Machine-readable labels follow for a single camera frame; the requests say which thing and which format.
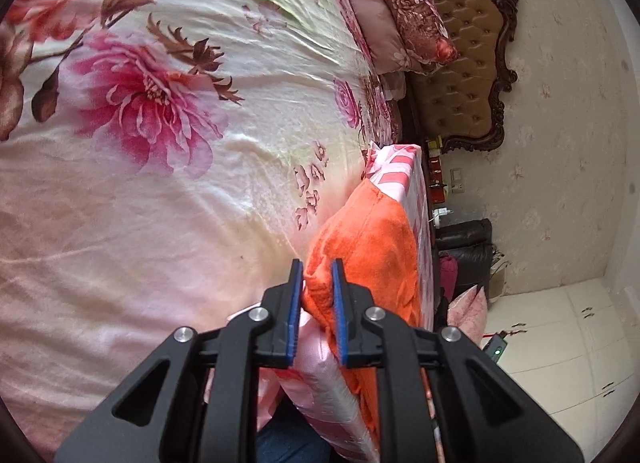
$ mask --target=orange fleece blanket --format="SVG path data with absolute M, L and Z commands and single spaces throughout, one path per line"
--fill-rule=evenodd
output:
M 305 265 L 303 307 L 325 328 L 337 354 L 331 265 L 342 259 L 347 281 L 371 290 L 376 305 L 401 316 L 411 326 L 420 321 L 417 252 L 407 216 L 393 198 L 363 180 L 322 227 Z M 359 399 L 362 418 L 378 440 L 375 369 L 343 369 L 347 385 Z

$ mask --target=tufted headboard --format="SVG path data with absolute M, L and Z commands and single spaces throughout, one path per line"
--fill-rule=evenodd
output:
M 409 74 L 418 125 L 443 151 L 489 151 L 504 139 L 501 91 L 517 80 L 504 60 L 518 0 L 435 0 L 460 58 L 427 75 Z

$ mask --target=light switch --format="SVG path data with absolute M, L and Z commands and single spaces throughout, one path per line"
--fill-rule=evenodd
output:
M 461 194 L 465 191 L 465 186 L 462 183 L 462 169 L 451 169 L 451 192 L 454 194 Z

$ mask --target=person's leg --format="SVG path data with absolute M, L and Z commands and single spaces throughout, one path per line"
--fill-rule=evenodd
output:
M 328 463 L 331 446 L 286 396 L 255 440 L 257 463 Z

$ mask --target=metal screw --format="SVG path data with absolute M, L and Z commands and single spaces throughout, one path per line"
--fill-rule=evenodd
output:
M 442 328 L 442 332 L 440 332 L 440 334 L 447 342 L 458 342 L 462 338 L 460 330 L 453 326 Z
M 188 342 L 193 338 L 193 329 L 187 326 L 182 326 L 174 331 L 174 338 L 178 342 Z
M 367 308 L 367 311 L 365 311 L 364 314 L 367 318 L 373 321 L 382 320 L 386 315 L 385 310 L 378 306 L 371 306 L 370 308 Z
M 262 322 L 263 320 L 266 320 L 268 316 L 269 310 L 262 306 L 258 306 L 249 312 L 249 318 L 256 322 Z

